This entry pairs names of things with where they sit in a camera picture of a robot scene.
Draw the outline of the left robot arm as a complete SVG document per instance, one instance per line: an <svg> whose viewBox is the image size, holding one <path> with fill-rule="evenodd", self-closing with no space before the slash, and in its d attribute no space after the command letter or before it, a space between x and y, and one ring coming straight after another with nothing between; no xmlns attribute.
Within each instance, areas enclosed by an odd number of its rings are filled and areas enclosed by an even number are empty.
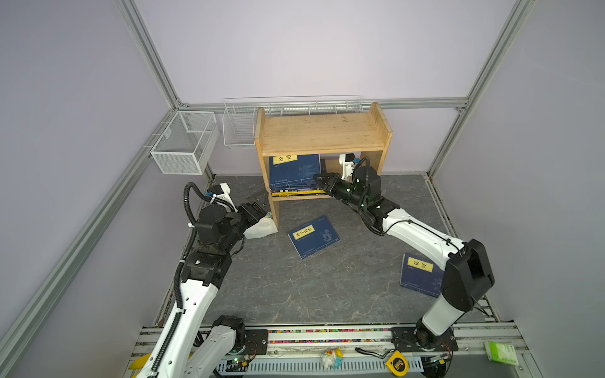
<svg viewBox="0 0 605 378"><path fill-rule="evenodd" d="M175 302L140 377L208 377L246 343L243 320L230 316L214 321L201 343L196 338L233 257L244 247L245 231L269 213L269 195L260 191L236 206L227 184L203 192L189 182L183 200L192 232L173 276Z"/></svg>

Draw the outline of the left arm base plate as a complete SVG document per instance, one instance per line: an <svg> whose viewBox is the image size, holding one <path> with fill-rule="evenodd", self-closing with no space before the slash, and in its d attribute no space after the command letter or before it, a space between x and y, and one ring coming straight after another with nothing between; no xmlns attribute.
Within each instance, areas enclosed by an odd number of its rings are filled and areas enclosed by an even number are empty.
<svg viewBox="0 0 605 378"><path fill-rule="evenodd" d="M246 329L236 333L234 348L228 355L265 355L268 346L268 329Z"/></svg>

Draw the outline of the dark wolf cover book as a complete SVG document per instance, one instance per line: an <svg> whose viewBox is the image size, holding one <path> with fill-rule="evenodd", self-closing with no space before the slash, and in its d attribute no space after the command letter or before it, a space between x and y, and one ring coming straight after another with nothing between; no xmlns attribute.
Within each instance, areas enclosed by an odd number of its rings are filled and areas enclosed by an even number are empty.
<svg viewBox="0 0 605 378"><path fill-rule="evenodd" d="M317 191L319 188L285 188L280 190L272 190L272 192L300 192L300 191Z"/></svg>

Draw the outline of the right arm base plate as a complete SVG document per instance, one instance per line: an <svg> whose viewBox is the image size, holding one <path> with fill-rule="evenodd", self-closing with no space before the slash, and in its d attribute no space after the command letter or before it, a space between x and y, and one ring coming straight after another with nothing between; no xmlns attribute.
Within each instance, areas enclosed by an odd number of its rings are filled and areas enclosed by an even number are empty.
<svg viewBox="0 0 605 378"><path fill-rule="evenodd" d="M443 335L433 335L423 328L417 329L415 325L400 326L391 329L392 343L395 349L403 353L412 352L455 352L458 343L453 327Z"/></svg>

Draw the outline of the black book gold title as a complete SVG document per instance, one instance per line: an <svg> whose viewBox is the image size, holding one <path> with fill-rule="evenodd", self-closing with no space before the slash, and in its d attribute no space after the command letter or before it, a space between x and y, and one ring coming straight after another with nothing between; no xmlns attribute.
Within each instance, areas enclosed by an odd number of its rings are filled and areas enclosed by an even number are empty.
<svg viewBox="0 0 605 378"><path fill-rule="evenodd" d="M322 190L317 191L300 191L300 192L272 192L273 198L291 198L291 197L308 197L326 195Z"/></svg>

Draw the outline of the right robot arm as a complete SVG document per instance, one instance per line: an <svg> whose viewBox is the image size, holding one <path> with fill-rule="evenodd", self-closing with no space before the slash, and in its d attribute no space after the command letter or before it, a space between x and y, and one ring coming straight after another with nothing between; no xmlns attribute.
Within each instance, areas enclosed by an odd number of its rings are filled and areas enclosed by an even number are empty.
<svg viewBox="0 0 605 378"><path fill-rule="evenodd" d="M442 345L453 324L494 286L483 243L440 232L385 198L381 177L371 165L357 164L351 182L338 173L318 173L314 181L327 195L356 212L373 234L405 242L444 272L440 295L409 336L409 342L418 348L432 351Z"/></svg>

